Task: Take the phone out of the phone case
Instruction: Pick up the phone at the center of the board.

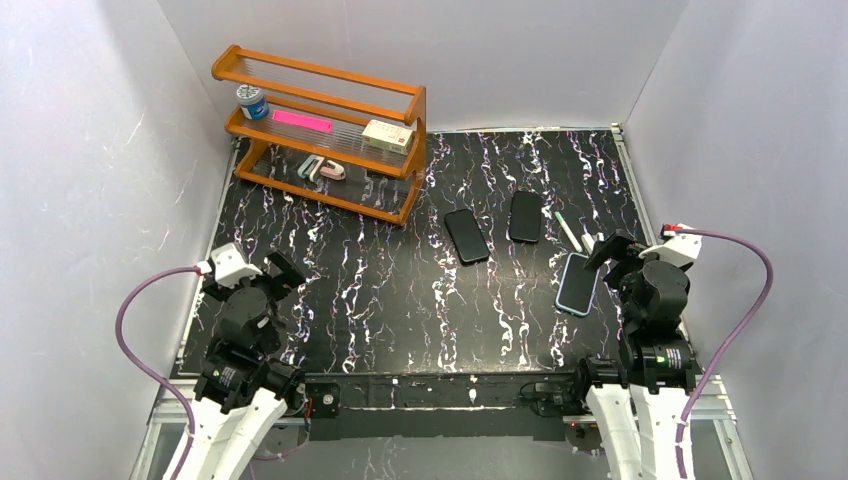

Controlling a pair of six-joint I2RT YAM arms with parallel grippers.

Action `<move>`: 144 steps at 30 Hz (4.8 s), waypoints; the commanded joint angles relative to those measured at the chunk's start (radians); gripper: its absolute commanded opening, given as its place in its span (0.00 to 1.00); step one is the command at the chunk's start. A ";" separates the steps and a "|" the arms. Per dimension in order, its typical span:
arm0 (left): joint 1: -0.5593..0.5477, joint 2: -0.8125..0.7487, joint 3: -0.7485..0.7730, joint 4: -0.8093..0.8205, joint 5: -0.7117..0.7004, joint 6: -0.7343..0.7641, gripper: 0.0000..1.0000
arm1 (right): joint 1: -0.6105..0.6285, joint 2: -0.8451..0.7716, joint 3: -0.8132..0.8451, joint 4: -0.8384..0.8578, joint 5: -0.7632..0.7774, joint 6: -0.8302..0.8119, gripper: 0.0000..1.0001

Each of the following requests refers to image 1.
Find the light blue phone case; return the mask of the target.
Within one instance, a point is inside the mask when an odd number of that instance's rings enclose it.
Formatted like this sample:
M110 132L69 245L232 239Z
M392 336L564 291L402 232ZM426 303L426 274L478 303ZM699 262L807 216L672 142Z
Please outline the light blue phone case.
M587 269L588 257L570 253L566 257L555 306L577 317L586 317L591 310L598 279L597 269Z

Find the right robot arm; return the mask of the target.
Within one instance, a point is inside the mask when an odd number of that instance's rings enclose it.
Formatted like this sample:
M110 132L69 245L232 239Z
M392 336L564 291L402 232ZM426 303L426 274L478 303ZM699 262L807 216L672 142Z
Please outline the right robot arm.
M610 261L605 284L619 298L618 360L585 358L580 394L600 433L611 479L691 479L683 410L697 385L696 361L680 331L690 280L666 246L646 247L618 231L597 242L589 270Z

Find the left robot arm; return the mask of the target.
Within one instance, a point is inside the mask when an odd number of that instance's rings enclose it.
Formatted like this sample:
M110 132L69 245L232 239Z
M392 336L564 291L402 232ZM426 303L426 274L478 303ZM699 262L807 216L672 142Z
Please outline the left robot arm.
M222 304L189 402L190 423L164 474L167 479L237 479L260 441L286 411L302 376L276 357L284 322L279 303L305 281L279 251L271 274L236 242L211 251L200 269L213 275L206 296Z

